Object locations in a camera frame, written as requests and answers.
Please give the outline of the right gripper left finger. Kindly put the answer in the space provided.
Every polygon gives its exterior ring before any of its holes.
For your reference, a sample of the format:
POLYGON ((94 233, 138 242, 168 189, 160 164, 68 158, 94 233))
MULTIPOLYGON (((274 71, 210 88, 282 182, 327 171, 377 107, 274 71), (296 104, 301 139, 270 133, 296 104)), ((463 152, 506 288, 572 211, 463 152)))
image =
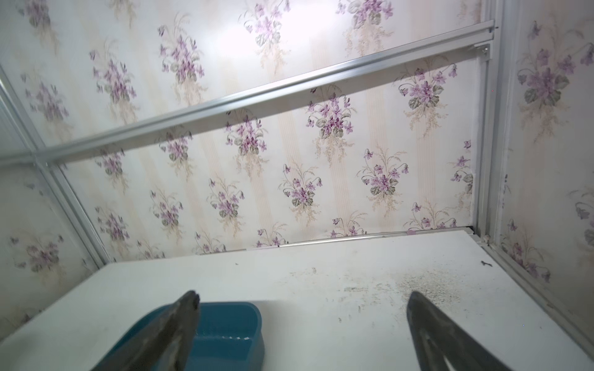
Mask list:
POLYGON ((188 291, 95 370, 184 370, 200 320, 200 296, 188 291))

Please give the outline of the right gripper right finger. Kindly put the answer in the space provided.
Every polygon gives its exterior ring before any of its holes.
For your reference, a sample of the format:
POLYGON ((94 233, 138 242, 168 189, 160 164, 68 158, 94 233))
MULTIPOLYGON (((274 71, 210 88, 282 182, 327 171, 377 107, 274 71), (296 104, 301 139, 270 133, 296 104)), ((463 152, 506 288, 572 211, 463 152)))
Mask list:
POLYGON ((411 293, 406 314, 420 369, 509 369, 422 293, 411 293))

